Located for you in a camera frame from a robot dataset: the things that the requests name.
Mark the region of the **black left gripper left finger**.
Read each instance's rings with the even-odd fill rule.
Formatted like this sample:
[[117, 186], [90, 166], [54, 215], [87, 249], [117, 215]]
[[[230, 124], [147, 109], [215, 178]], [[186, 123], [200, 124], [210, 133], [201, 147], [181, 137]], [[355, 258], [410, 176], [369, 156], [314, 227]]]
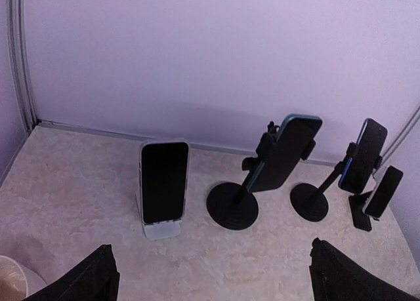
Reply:
[[101, 245], [68, 273], [26, 300], [117, 300], [120, 273], [111, 245]]

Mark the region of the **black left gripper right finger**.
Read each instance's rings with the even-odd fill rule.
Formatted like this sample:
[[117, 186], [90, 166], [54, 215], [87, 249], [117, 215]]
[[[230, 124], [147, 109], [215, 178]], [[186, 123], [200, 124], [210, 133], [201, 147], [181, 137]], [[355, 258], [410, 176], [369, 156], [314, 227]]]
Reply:
[[310, 257], [315, 300], [417, 300], [372, 275], [325, 240], [313, 240]]

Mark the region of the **black round-base phone stand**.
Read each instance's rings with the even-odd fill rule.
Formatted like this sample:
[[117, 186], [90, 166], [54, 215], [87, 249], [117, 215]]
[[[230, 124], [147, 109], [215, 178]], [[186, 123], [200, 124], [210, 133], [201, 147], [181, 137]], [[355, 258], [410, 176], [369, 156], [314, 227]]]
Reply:
[[310, 222], [319, 222], [327, 216], [329, 205], [324, 192], [340, 174], [344, 176], [347, 163], [357, 156], [359, 147], [354, 142], [348, 145], [345, 158], [335, 165], [333, 172], [319, 188], [311, 184], [300, 183], [291, 190], [290, 201], [299, 216]]

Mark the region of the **silver folding phone stand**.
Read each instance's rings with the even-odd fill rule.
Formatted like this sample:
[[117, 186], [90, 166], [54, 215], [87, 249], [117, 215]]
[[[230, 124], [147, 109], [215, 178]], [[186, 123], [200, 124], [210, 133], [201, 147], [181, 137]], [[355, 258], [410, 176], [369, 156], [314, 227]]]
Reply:
[[142, 222], [143, 231], [147, 239], [155, 241], [180, 235], [182, 230], [182, 219], [147, 224], [144, 221], [142, 196], [140, 190], [136, 191], [136, 201], [138, 205], [138, 211], [140, 213], [140, 220]]

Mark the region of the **white-edged black phone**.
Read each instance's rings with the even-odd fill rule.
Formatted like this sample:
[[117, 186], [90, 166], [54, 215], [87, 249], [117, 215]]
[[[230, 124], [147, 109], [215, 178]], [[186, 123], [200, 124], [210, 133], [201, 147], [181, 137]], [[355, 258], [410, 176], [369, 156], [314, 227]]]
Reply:
[[380, 219], [395, 191], [400, 184], [404, 173], [393, 166], [388, 166], [381, 181], [369, 195], [362, 212], [376, 220]]

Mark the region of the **blue-edged black phone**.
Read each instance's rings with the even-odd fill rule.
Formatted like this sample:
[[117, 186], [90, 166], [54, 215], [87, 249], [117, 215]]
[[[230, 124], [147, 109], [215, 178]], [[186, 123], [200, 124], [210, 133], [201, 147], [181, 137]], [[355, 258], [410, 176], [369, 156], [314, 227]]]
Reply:
[[350, 193], [363, 192], [376, 167], [387, 134], [388, 130], [372, 118], [364, 121], [356, 141], [358, 152], [348, 160], [338, 183], [339, 188]]

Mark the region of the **clear-case black phone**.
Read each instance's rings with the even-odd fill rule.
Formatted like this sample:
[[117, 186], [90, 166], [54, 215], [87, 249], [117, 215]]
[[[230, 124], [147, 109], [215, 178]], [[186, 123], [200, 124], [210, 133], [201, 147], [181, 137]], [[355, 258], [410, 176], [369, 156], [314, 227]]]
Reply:
[[145, 224], [183, 217], [189, 153], [184, 141], [152, 142], [141, 148], [140, 211]]

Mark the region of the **teal-edged black phone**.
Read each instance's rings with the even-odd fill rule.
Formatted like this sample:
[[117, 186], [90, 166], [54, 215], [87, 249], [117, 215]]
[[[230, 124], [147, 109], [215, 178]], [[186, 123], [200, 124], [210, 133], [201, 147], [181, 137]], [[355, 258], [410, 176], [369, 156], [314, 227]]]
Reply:
[[249, 192], [281, 187], [297, 163], [311, 154], [321, 126], [320, 117], [296, 113], [287, 115], [281, 125], [271, 121], [257, 146], [257, 155], [246, 157], [241, 164], [244, 171], [249, 171], [246, 180]]

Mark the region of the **black folding phone stand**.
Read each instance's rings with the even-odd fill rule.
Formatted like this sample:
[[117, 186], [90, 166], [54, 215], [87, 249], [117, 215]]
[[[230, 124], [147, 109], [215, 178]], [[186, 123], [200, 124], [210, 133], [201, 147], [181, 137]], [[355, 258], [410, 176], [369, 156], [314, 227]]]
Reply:
[[356, 229], [370, 232], [371, 227], [371, 216], [363, 212], [363, 208], [368, 200], [373, 195], [373, 190], [365, 192], [363, 194], [354, 194], [348, 197], [350, 211], [352, 215], [353, 225]]

